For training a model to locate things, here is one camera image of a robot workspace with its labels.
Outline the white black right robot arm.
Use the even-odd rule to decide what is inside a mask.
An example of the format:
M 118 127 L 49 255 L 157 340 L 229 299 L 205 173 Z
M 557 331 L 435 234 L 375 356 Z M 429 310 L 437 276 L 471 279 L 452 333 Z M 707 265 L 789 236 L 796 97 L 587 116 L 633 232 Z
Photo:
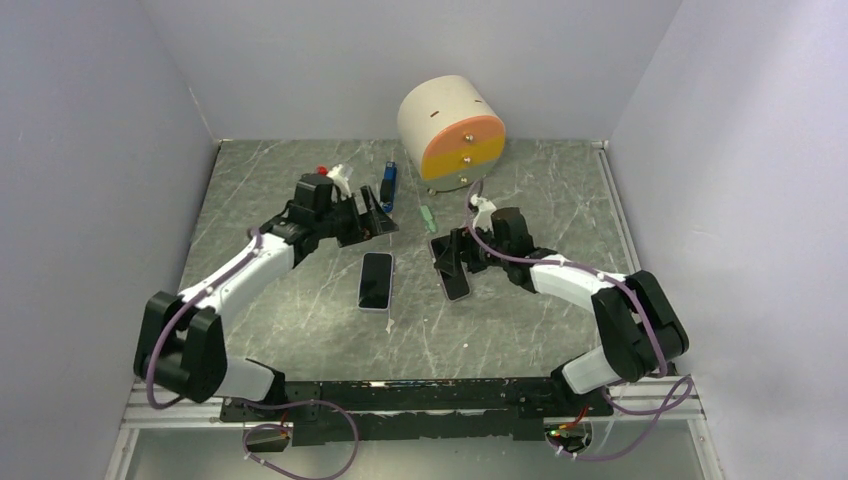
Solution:
M 433 266 L 450 300 L 470 293 L 468 275 L 499 268 L 530 293 L 565 300 L 591 313 L 600 344 L 552 373 L 553 408 L 572 415 L 589 393 L 667 370 L 689 348 L 688 335 L 656 276 L 600 271 L 535 244 L 516 207 L 479 211 L 471 225 L 430 242 Z

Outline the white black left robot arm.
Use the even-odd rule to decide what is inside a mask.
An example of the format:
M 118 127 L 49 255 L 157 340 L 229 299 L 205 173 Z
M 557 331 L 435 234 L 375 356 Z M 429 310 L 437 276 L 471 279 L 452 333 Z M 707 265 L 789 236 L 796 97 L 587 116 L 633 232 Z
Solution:
M 149 405 L 233 398 L 272 420 L 288 401 L 283 372 L 228 354 L 225 324 L 272 282 L 293 271 L 325 239 L 341 248 L 398 231 L 369 186 L 354 193 L 338 169 L 298 180 L 283 210 L 249 230 L 248 244 L 209 277 L 146 303 L 134 373 Z

